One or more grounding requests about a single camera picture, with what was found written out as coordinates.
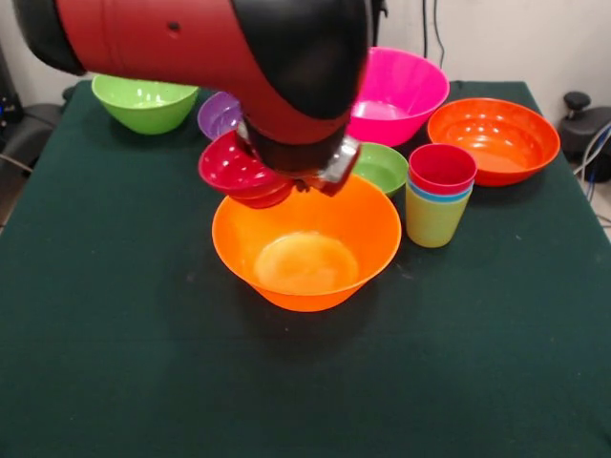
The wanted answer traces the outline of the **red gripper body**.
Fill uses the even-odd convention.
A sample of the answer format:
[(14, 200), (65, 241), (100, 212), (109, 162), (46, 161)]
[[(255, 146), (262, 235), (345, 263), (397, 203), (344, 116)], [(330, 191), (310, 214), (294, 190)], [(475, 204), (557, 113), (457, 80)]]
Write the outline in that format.
[(328, 197), (333, 197), (345, 186), (348, 175), (343, 174), (340, 177), (331, 177), (319, 173), (303, 177), (292, 177), (291, 180), (300, 193), (308, 193), (315, 190)]

